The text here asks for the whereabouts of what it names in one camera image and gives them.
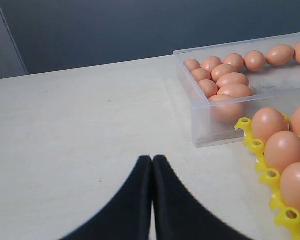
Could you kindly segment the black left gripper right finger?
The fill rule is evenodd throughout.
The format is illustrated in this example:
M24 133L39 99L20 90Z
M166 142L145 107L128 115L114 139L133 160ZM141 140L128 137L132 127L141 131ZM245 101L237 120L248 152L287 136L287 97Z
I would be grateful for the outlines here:
M234 230L202 206L179 180L167 158L153 159L153 204L158 240L240 240Z

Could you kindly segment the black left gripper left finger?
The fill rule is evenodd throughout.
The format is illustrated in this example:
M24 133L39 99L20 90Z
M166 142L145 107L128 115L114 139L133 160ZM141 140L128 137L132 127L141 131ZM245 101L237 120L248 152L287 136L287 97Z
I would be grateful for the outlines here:
M148 240L152 213L152 159L140 156L116 195L64 240Z

